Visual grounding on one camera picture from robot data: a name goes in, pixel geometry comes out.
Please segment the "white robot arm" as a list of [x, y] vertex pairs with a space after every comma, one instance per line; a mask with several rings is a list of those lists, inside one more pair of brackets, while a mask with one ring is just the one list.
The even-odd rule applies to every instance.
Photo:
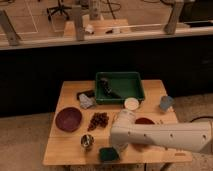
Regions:
[[122, 151], [129, 143], [213, 155], [213, 122], [136, 124], [135, 113], [122, 109], [113, 122], [109, 142]]

